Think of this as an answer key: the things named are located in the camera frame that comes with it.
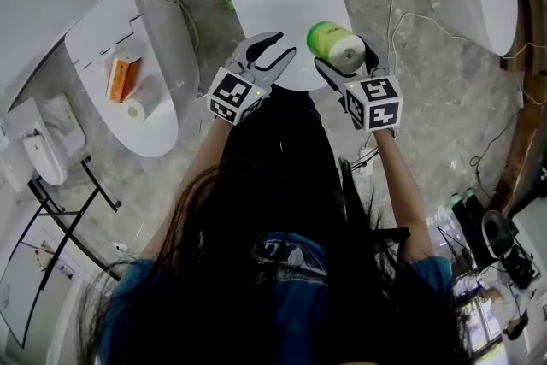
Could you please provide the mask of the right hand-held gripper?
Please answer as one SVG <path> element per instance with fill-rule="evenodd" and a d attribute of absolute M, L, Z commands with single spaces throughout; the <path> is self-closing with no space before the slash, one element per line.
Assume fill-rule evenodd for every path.
<path fill-rule="evenodd" d="M 367 74 L 388 75 L 388 55 L 368 38 L 361 36 L 361 40 L 366 46 Z M 358 73 L 343 74 L 319 57 L 314 58 L 314 65 L 327 84 L 341 93 L 342 106 L 356 130 L 374 132 L 399 126 L 403 94 L 396 76 L 364 79 Z"/>

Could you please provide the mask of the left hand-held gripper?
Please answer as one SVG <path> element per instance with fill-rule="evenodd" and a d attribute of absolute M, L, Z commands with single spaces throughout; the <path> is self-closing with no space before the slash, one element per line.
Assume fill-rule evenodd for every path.
<path fill-rule="evenodd" d="M 285 50 L 265 68 L 252 62 L 283 36 L 282 32 L 263 32 L 242 41 L 217 71 L 208 92 L 208 111 L 236 126 L 259 109 L 295 57 L 296 48 Z"/>

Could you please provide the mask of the green toilet paper roll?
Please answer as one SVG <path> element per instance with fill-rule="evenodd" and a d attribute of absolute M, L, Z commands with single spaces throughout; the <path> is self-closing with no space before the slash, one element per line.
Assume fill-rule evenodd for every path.
<path fill-rule="evenodd" d="M 318 22 L 307 34 L 310 52 L 343 74 L 353 74 L 365 62 L 366 45 L 360 37 L 329 21 Z"/>

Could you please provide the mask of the plain white toilet paper roll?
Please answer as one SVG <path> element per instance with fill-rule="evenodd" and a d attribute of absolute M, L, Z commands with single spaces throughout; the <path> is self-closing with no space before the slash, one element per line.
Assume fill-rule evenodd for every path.
<path fill-rule="evenodd" d="M 143 123 L 159 105 L 160 91 L 156 78 L 146 77 L 122 103 L 127 119 Z"/>

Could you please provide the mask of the person's right forearm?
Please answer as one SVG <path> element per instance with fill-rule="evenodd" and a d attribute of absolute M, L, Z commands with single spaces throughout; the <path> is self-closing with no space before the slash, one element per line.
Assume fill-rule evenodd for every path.
<path fill-rule="evenodd" d="M 399 247 L 398 255 L 414 263 L 433 255 L 432 241 L 426 223 L 426 206 L 418 185 L 401 154 L 390 130 L 373 133 L 390 194 L 398 227 L 406 227 L 409 236 Z"/>

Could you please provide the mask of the person's left forearm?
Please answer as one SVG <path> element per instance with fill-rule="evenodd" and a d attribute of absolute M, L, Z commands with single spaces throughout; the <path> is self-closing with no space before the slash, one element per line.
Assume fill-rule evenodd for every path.
<path fill-rule="evenodd" d="M 184 177 L 180 181 L 174 200 L 168 211 L 168 215 L 158 227 L 156 233 L 140 254 L 141 259 L 155 260 L 168 235 L 171 222 L 179 200 L 191 183 L 205 171 L 216 167 L 221 162 L 221 157 L 226 146 L 232 125 L 220 118 L 215 118 L 212 125 L 191 161 Z"/>

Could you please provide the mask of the white toilet with flat lid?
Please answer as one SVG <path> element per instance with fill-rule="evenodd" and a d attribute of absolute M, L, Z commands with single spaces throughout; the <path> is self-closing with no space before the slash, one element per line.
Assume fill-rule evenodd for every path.
<path fill-rule="evenodd" d="M 180 7 L 167 0 L 102 0 L 69 30 L 65 45 L 117 139 L 140 156 L 167 154 L 183 131 L 199 85 L 197 57 Z M 131 93 L 148 76 L 158 82 L 159 105 L 143 123 L 127 119 L 123 102 L 106 98 L 114 58 L 142 59 Z"/>

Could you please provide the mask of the small white toilet grey base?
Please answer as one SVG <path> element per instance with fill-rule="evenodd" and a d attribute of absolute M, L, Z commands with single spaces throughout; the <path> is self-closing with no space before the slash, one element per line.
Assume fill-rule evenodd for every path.
<path fill-rule="evenodd" d="M 71 162 L 85 147 L 85 134 L 65 94 L 48 101 L 31 97 L 0 117 L 0 150 L 23 138 L 26 153 L 49 185 L 61 185 Z"/>

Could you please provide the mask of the white power strip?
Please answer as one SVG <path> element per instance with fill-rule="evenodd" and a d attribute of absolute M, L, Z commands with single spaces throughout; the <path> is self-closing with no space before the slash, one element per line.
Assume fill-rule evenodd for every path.
<path fill-rule="evenodd" d="M 357 170 L 360 174 L 369 176 L 373 172 L 373 159 L 377 156 L 376 147 L 361 147 L 359 149 L 359 162 Z"/>

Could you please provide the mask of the orange and white box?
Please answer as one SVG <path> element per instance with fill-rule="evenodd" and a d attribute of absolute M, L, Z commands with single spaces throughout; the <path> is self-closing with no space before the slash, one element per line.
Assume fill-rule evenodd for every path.
<path fill-rule="evenodd" d="M 138 77 L 141 61 L 141 58 L 113 59 L 106 89 L 109 101 L 122 103 L 129 96 Z"/>

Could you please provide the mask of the black phone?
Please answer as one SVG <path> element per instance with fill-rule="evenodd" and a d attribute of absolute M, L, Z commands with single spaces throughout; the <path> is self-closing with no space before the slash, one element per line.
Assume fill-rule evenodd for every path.
<path fill-rule="evenodd" d="M 374 242 L 378 245 L 393 246 L 404 242 L 409 235 L 407 227 L 379 228 L 374 230 Z"/>

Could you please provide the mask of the brown wooden ledge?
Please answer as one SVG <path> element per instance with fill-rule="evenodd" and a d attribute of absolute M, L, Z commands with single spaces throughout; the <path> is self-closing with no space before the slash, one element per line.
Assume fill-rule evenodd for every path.
<path fill-rule="evenodd" d="M 523 97 L 501 179 L 507 189 L 503 213 L 511 217 L 531 197 L 547 145 L 547 0 L 519 0 L 509 56 L 502 66 Z"/>

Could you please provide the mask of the black metal stand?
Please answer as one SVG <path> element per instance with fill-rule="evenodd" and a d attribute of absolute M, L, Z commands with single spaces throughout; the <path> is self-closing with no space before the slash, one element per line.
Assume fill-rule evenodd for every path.
<path fill-rule="evenodd" d="M 106 264 L 74 237 L 76 227 L 97 197 L 101 197 L 115 213 L 121 207 L 121 201 L 113 199 L 91 171 L 90 161 L 91 157 L 86 156 L 80 161 L 80 165 L 93 184 L 93 190 L 78 210 L 66 210 L 57 203 L 46 189 L 41 177 L 32 178 L 27 184 L 38 202 L 38 207 L 9 254 L 6 267 L 0 271 L 0 317 L 21 348 L 26 344 L 32 315 L 40 295 L 45 290 L 52 273 L 57 269 L 57 263 L 68 259 L 63 253 L 69 242 L 75 244 L 102 271 L 107 270 Z M 34 258 L 38 247 L 25 241 L 25 237 L 38 218 L 51 218 L 62 231 L 62 239 L 50 253 L 51 259 L 45 268 L 40 268 L 38 261 Z"/>

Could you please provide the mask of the white round device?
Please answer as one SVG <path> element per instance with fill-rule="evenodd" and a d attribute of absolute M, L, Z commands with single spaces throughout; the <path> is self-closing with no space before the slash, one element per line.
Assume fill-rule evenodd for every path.
<path fill-rule="evenodd" d="M 482 219 L 482 233 L 487 249 L 497 259 L 515 246 L 515 236 L 509 222 L 496 210 L 488 210 Z"/>

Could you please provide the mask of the person's blue t-shirt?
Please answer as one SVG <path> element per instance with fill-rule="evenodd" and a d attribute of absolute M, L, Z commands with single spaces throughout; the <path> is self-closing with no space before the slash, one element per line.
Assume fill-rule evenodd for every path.
<path fill-rule="evenodd" d="M 185 298 L 175 274 L 132 262 L 98 328 L 101 365 L 230 362 L 263 365 L 466 365 L 461 317 L 443 257 L 358 266 L 330 285 L 323 249 L 294 233 L 267 233 L 253 250 L 255 278 L 242 303 L 235 279 L 207 275 Z"/>

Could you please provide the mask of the white rounded fixture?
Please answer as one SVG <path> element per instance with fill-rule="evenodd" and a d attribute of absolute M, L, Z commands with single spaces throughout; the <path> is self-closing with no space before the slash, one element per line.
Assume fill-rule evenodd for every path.
<path fill-rule="evenodd" d="M 0 169 L 17 193 L 22 193 L 34 175 L 34 166 L 26 153 L 23 138 L 12 141 L 0 150 Z"/>

